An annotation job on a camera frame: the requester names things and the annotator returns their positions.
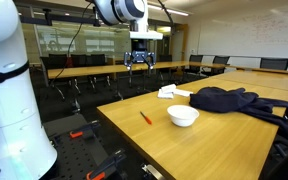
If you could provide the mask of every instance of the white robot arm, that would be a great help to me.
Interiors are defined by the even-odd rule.
[[[131,63],[147,62],[149,32],[146,0],[92,1],[107,25],[131,21]],[[54,164],[57,152],[41,124],[26,56],[25,42],[12,0],[0,0],[0,179],[39,179]]]

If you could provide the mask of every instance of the red pen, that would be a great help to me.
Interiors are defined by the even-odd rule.
[[[152,121],[151,121],[147,116],[145,116],[142,111],[140,111],[140,113],[141,113],[142,116],[145,118],[145,120],[146,120],[146,122],[147,122],[148,124],[152,124]]]

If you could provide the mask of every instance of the navy jacket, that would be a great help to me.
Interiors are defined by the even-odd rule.
[[[226,91],[218,87],[205,87],[190,97],[192,107],[218,113],[242,112],[278,125],[280,133],[288,136],[288,120],[272,114],[274,106],[288,109],[287,101],[259,98],[258,94],[245,92],[244,88]]]

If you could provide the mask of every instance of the whiteboard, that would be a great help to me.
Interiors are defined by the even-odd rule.
[[[198,54],[288,58],[288,6],[203,21]]]

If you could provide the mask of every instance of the white bowl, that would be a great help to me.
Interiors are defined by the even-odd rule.
[[[174,124],[187,127],[194,123],[200,113],[190,106],[173,105],[167,108],[167,112]]]

